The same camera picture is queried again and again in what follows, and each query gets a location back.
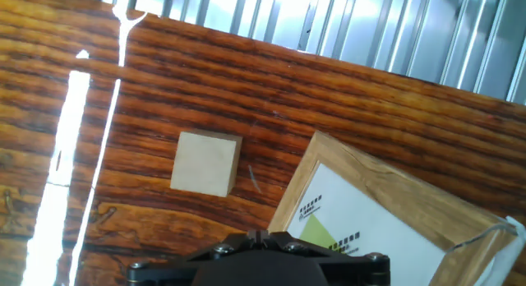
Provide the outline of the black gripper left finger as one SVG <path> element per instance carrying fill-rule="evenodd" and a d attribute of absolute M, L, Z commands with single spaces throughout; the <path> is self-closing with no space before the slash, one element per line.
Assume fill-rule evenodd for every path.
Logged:
<path fill-rule="evenodd" d="M 127 267 L 127 285 L 190 285 L 202 265 L 250 250 L 259 240 L 259 231 L 232 233 L 221 242 L 171 261 L 133 262 Z"/>

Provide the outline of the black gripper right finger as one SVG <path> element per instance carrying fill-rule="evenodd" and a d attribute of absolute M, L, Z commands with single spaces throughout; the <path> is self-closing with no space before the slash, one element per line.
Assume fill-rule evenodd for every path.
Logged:
<path fill-rule="evenodd" d="M 379 252 L 348 256 L 292 237 L 289 233 L 259 232 L 259 248 L 274 253 L 266 262 L 291 285 L 389 285 L 390 258 Z"/>

